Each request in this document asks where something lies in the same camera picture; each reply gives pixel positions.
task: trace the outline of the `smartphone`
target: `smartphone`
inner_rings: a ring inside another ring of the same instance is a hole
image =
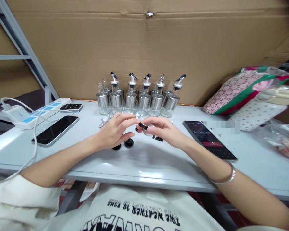
[[[82,104],[65,104],[59,110],[61,112],[79,112],[82,108]]]
[[[238,160],[200,121],[184,121],[183,124],[199,144],[220,159]]]
[[[76,116],[66,115],[56,123],[51,125],[41,134],[36,136],[38,145],[49,147],[53,145],[64,133],[66,133],[77,121]]]

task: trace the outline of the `hand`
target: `hand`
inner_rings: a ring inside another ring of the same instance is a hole
[[[153,124],[155,127],[149,127],[147,132],[159,136],[167,143],[175,148],[183,149],[187,141],[192,140],[184,135],[172,122],[166,118],[148,117],[142,121],[143,124]],[[143,131],[143,128],[137,126],[138,133]]]
[[[98,133],[93,135],[94,143],[98,145],[99,150],[118,146],[135,135],[133,132],[123,134],[125,129],[138,123],[140,119],[136,119],[133,114],[116,113]]]

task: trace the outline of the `white t-shirt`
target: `white t-shirt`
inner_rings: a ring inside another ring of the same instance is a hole
[[[186,192],[101,184],[95,197],[56,216],[60,188],[22,176],[0,184],[0,230],[179,231],[224,230]],[[277,231],[249,226],[241,231]]]

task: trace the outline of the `cardboard box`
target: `cardboard box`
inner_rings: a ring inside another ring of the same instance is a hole
[[[180,103],[203,105],[230,73],[271,56],[278,56],[279,63],[289,58],[289,41],[281,46],[289,39],[287,1],[8,4],[60,97],[95,99],[96,82],[110,80],[111,71],[124,88],[130,72],[139,77],[138,87],[148,73],[152,82],[161,74],[165,80],[186,74]]]
[[[0,55],[19,55],[1,24]],[[0,61],[0,98],[14,98],[38,89],[38,82],[23,60]]]

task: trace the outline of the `orange wire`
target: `orange wire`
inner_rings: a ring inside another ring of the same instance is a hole
[[[87,102],[97,102],[97,100],[87,100],[87,99],[71,99],[71,100],[82,100],[82,101],[87,101]],[[177,105],[193,106],[193,107],[202,107],[202,106],[195,105],[195,104],[177,104]]]

